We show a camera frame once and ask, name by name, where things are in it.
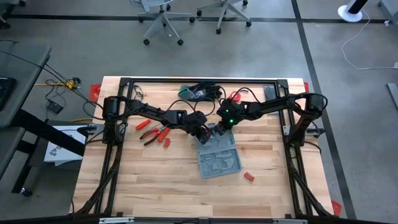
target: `wooden tabletop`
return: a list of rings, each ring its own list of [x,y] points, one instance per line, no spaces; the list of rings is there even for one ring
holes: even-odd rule
[[[104,77],[98,103],[107,96],[117,95],[120,77]],[[305,91],[301,78],[288,79],[291,93]],[[135,83],[144,91],[144,101],[164,110],[178,99],[181,83]],[[222,84],[229,95],[242,86],[249,87],[260,101],[265,100],[261,84]],[[253,96],[242,93],[241,100],[254,101]],[[304,106],[305,101],[298,101]],[[213,103],[201,102],[197,110],[209,113]],[[209,123],[217,123],[218,104]],[[176,103],[172,109],[192,109],[184,102]],[[97,108],[95,116],[101,117]],[[198,168],[195,140],[181,130],[171,130],[169,148],[155,142],[144,147],[139,140],[142,131],[135,126],[145,118],[131,116],[128,119],[126,139],[118,176],[113,205],[113,214],[123,212],[134,217],[255,217],[284,218],[294,214],[292,194],[289,187],[282,135],[277,115],[267,114],[256,121],[242,121],[233,128],[243,170],[237,174],[202,179]],[[307,141],[317,143],[314,138]],[[302,149],[303,163],[308,186],[319,202],[333,212],[328,185],[323,171],[319,150],[306,144]],[[106,145],[94,142],[86,147],[76,184],[73,201],[78,210],[97,188],[103,165]],[[253,183],[243,174],[255,177]],[[300,205],[305,211],[299,187]],[[108,198],[105,191],[103,206]]]

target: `red-handled pliers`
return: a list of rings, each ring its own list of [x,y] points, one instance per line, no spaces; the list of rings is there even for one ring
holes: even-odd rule
[[[167,127],[163,127],[163,128],[160,128],[160,129],[159,129],[159,128],[151,129],[151,130],[145,132],[139,139],[144,139],[144,138],[146,138],[148,135],[150,135],[150,134],[152,134],[152,133],[155,133],[155,136],[154,136],[152,139],[150,139],[149,141],[147,141],[147,142],[144,143],[144,146],[147,146],[147,145],[149,145],[150,143],[154,142],[154,141],[162,134],[162,132],[163,132],[166,128],[167,128]]]

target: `concrete floor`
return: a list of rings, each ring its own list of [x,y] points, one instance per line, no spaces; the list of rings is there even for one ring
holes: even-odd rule
[[[213,0],[175,0],[172,10],[196,13],[196,7]],[[302,18],[337,19],[337,8],[345,0],[298,0]],[[365,11],[372,19],[384,19],[377,1]],[[13,14],[135,16],[142,9],[128,0],[35,0]],[[256,18],[294,18],[291,0],[250,0],[245,13]],[[216,17],[218,10],[203,12]],[[228,12],[227,17],[235,17]],[[295,22],[224,22],[223,33],[215,34],[216,22],[175,21],[182,39],[176,44],[169,31],[159,29],[142,43],[151,21],[79,21],[9,19],[12,28],[0,30],[0,39],[50,45],[49,64],[66,77],[83,80],[81,92],[105,75],[193,76],[193,77],[301,77],[311,83],[306,58]],[[358,71],[341,54],[343,43],[356,35],[363,24],[304,24],[321,91],[329,98],[327,108],[341,163],[358,219],[398,222],[398,111],[388,82],[398,82],[398,70]],[[370,24],[345,48],[357,67],[393,66],[398,61],[398,30]],[[38,82],[51,76],[43,72]],[[48,89],[34,88],[24,109],[45,118],[44,95]],[[84,118],[83,100],[67,91],[68,106],[57,120]],[[342,202],[326,137],[320,138],[322,159],[333,200]],[[0,181],[0,219],[63,215],[69,210],[77,173],[43,169],[34,185],[35,195],[23,198],[9,193],[21,168],[22,154],[16,154]]]

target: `office chair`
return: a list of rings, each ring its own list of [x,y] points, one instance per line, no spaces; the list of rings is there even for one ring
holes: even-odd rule
[[[25,0],[0,0],[0,5],[5,5],[7,7],[6,12],[8,14],[14,9],[14,6],[20,5],[22,7],[26,6]],[[11,25],[2,17],[2,12],[0,13],[0,27],[4,26],[5,28],[11,28]]]
[[[195,18],[192,17],[190,13],[179,13],[179,12],[167,12],[170,9],[170,6],[168,5],[169,2],[173,0],[141,0],[141,4],[144,7],[145,12],[140,12],[138,14],[138,21],[139,22],[144,22],[143,17],[151,17],[155,18],[154,23],[149,27],[147,32],[144,34],[144,44],[149,45],[149,40],[148,36],[155,31],[155,28],[162,23],[163,27],[169,27],[169,29],[174,33],[174,35],[177,38],[177,43],[178,45],[182,45],[184,41],[180,38],[179,34],[175,30],[174,26],[171,24],[170,19],[171,18],[181,18],[181,17],[190,17],[189,21],[190,23],[195,22]],[[164,10],[164,5],[167,4],[167,11]],[[159,12],[150,12],[149,7],[150,6],[159,6],[160,11]]]
[[[235,12],[237,15],[241,16],[242,18],[244,18],[246,20],[246,26],[250,27],[251,26],[250,18],[248,16],[246,16],[245,14],[243,14],[242,11],[240,11],[233,5],[234,3],[237,3],[239,1],[242,1],[242,0],[219,0],[218,3],[214,3],[214,4],[211,4],[208,6],[199,7],[197,9],[197,16],[201,17],[202,9],[214,9],[214,8],[219,8],[219,7],[222,8],[221,14],[220,14],[220,17],[218,18],[218,23],[217,23],[217,30],[216,30],[217,34],[221,34],[221,28],[220,28],[221,21],[223,20],[224,15],[226,14],[226,11],[228,9]],[[244,0],[243,5],[247,6],[247,4],[249,4],[248,0]]]

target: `gray plastic tray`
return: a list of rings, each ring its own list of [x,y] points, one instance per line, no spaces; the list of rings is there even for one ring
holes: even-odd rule
[[[206,144],[197,141],[198,165],[202,178],[233,174],[242,170],[238,150],[231,130],[220,136],[214,130],[215,124],[209,124],[212,133]]]

